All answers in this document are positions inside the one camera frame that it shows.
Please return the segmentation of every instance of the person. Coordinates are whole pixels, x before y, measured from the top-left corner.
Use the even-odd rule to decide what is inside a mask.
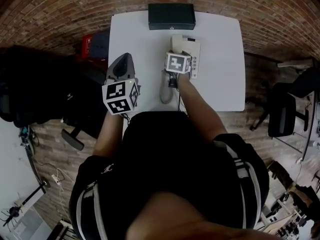
[[[84,240],[275,240],[252,230],[269,174],[250,144],[228,134],[186,74],[187,115],[106,114],[93,155],[79,167],[69,212]]]
[[[272,172],[274,179],[278,178],[293,198],[296,205],[305,215],[307,220],[314,221],[311,228],[312,239],[320,239],[320,200],[314,191],[309,186],[300,186],[292,180],[287,170],[277,161],[272,161],[267,167]]]

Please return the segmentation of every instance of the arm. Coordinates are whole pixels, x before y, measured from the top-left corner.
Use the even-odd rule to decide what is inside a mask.
[[[94,146],[94,156],[112,157],[122,141],[123,125],[123,117],[111,115],[109,112],[106,113],[99,137]]]
[[[220,117],[189,81],[188,74],[179,75],[178,89],[190,120],[206,141],[211,142],[216,136],[227,134]]]

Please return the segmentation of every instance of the wooden floor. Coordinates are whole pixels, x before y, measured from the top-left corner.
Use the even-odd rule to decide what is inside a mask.
[[[246,64],[246,97],[257,97],[262,100],[266,99],[265,89],[262,87],[262,82],[267,81],[271,84],[277,82],[293,82],[298,73],[292,68],[277,68],[276,64],[263,59],[254,57],[245,57]],[[309,104],[307,98],[297,99],[297,110],[303,112],[305,107]],[[278,160],[285,166],[291,174],[291,177],[296,180],[300,168],[301,173],[298,178],[298,183],[310,186],[316,170],[320,168],[320,159],[314,158],[304,162],[302,165],[295,164],[298,156],[296,156],[291,149],[284,148],[268,137],[268,120],[254,132],[249,130],[249,127],[256,121],[262,113],[262,108],[255,107],[253,104],[246,104],[245,110],[242,112],[219,112],[223,123],[225,124],[229,133],[237,133],[247,142],[253,145],[256,152],[261,158],[268,163],[271,159]],[[51,175],[57,175],[57,170],[45,163],[50,163],[56,168],[63,170],[73,180],[76,179],[79,165],[89,157],[93,151],[95,140],[81,132],[79,139],[85,144],[83,151],[77,151],[70,145],[65,143],[61,137],[61,130],[71,128],[65,126],[59,120],[51,120],[45,124],[33,125],[33,129],[38,135],[40,145],[36,147],[35,163],[36,168],[41,176],[45,176],[51,183],[51,188],[35,205],[34,207],[53,228],[57,222],[64,218],[68,220],[66,212],[68,212],[68,203],[73,188],[73,182],[66,176],[62,181],[63,193],[61,196],[64,201],[60,199],[60,189],[53,181]],[[294,136],[286,137],[286,140],[296,148],[301,148],[303,143]],[[272,180],[270,182],[270,192],[277,198],[283,192],[284,188],[279,181]]]

